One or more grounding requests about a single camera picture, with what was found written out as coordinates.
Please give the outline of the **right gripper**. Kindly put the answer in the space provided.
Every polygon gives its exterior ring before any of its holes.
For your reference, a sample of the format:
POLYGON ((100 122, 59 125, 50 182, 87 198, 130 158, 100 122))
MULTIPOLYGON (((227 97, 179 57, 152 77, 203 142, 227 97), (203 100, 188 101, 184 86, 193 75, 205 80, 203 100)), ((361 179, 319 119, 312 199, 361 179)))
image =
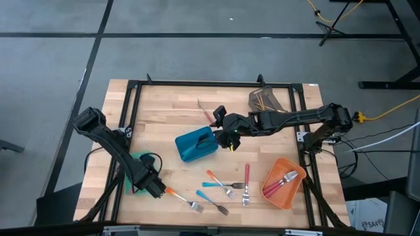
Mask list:
POLYGON ((250 135, 248 119, 237 113, 227 114, 224 106, 219 106, 213 116, 215 121, 209 126, 217 128, 213 131, 215 141, 223 149, 236 151, 241 144, 240 137, 250 135))

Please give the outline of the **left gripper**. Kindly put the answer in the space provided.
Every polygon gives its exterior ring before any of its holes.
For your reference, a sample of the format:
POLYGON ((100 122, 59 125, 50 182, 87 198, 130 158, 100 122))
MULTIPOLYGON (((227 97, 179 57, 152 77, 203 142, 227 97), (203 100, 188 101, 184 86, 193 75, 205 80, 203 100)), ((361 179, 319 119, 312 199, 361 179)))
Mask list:
POLYGON ((153 163, 144 163, 135 172, 134 186, 139 190, 146 190, 154 198, 162 197, 166 189, 153 163))

